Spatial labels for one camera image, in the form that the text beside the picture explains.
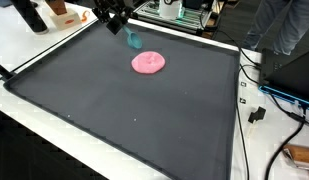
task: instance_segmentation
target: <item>pink play dough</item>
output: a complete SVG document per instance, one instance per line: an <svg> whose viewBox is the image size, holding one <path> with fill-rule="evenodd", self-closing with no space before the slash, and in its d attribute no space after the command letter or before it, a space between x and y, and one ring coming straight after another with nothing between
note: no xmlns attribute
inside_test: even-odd
<svg viewBox="0 0 309 180"><path fill-rule="evenodd" d="M143 52L132 60L133 69L142 74L154 74L165 65L165 59L157 52Z"/></svg>

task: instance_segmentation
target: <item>cable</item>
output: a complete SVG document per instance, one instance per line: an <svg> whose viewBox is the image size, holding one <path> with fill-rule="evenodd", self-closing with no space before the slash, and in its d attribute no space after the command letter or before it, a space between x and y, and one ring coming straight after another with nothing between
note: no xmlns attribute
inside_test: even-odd
<svg viewBox="0 0 309 180"><path fill-rule="evenodd" d="M298 128L296 129L296 131L290 135L282 144L281 146L275 151L275 153L273 154L270 162L268 163L267 167L266 167L266 172L265 172L265 180L268 180L269 175L270 175L270 171L271 171L271 167L276 159L276 157L280 154L280 152L283 150L283 147L291 140L293 139L304 127L304 122L300 122L300 125L298 126Z"/></svg>
<svg viewBox="0 0 309 180"><path fill-rule="evenodd" d="M276 100L276 98L274 97L274 95L272 94L272 93L269 93L270 94L270 96L272 97L272 99L274 100L274 102L275 102L275 104L276 104L276 106L282 111L282 112L284 112L287 116L289 116L289 117L291 117L292 119L294 119L295 121L298 121L298 122L302 122L303 120L300 120L300 119L296 119L294 116L298 116L297 114L295 114L295 113L292 113L292 112L288 112L288 111L286 111L285 109L283 109L282 108L282 106L277 102L277 100ZM304 121L305 121L305 124L307 125L307 126L309 126L309 121L307 121L306 119L304 119Z"/></svg>
<svg viewBox="0 0 309 180"><path fill-rule="evenodd" d="M200 15L200 23L201 23L202 28L205 29L205 26L203 26L203 22L202 22L203 12L204 12L204 9L202 10L201 15Z"/></svg>
<svg viewBox="0 0 309 180"><path fill-rule="evenodd" d="M283 150L283 147L291 140L293 139L304 127L305 123L308 123L304 117L300 117L299 115L293 113L293 112L288 112L285 109L283 109L281 107L281 105L277 102L276 98L273 96L273 94L269 93L270 96L272 97L272 99L274 100L276 106L282 111L284 112L286 115L288 115L289 117L293 118L294 120L298 121L299 127L296 129L296 131L291 134L285 141L283 141L283 143L280 145L280 147L275 151L275 153L273 154L273 156L271 157L267 167L266 167L266 171L265 171L265 180L269 179L269 174L271 171L271 167L275 161L275 159L277 158L277 156L279 155L279 153Z"/></svg>
<svg viewBox="0 0 309 180"><path fill-rule="evenodd" d="M249 79L250 81L254 82L255 84L258 84L258 85L260 84L260 83L258 83L257 81L253 80L252 78L250 78L250 77L247 75L247 73L246 73L244 67L243 67L241 64L240 64L240 66L241 66L241 68L242 68L242 70L243 70L245 76L247 77L247 79Z"/></svg>
<svg viewBox="0 0 309 180"><path fill-rule="evenodd" d="M300 108L299 105L300 105L300 104L299 104L299 101L295 100L295 101L294 101L294 104L291 104L292 110L293 110L294 112L296 112L297 114L299 114L300 116L305 116L304 113L301 112L301 109L302 109L302 108Z"/></svg>
<svg viewBox="0 0 309 180"><path fill-rule="evenodd" d="M253 63L255 66L260 66L260 64L259 63L256 63L256 62L254 62L254 61L252 61L246 54L245 54L245 52L243 51L243 49L241 48L241 46L239 46L238 44L237 44L237 42L231 37L231 36L229 36L226 32L224 32L224 31L222 31L222 30L218 30L219 32L221 32L221 33L223 33L223 34L225 34L232 42L234 42L234 44L237 46L237 48L240 50L240 52L242 52L242 54L245 56L245 58L248 60L248 61L250 61L251 63Z"/></svg>
<svg viewBox="0 0 309 180"><path fill-rule="evenodd" d="M238 70L238 73L237 73L237 77L236 77L236 80L235 80L235 108L237 110L237 116L238 116L238 122L239 122L239 127L240 127L240 133L241 133L241 139L242 139L242 144L243 144L243 151L244 151L244 157L245 157L245 165L246 165L246 179L249 180L250 179L250 170L249 170L249 165L248 165L248 160L247 160L247 153L246 153L246 146L245 146L245 140L244 140L244 134L243 134L243 128L242 128L242 122L241 122L241 115L240 115L240 110L239 110L239 107L238 107L238 102L237 102L237 84L239 83L239 75L240 75L240 72L242 70L242 68L244 68L245 66L251 66L251 65L244 65L244 66L241 66L240 69Z"/></svg>
<svg viewBox="0 0 309 180"><path fill-rule="evenodd" d="M254 69L256 69L256 70L261 70L261 68L260 67L258 67L258 66L254 66L254 65L250 65L250 64L245 64L245 65L243 65L242 67L253 67Z"/></svg>

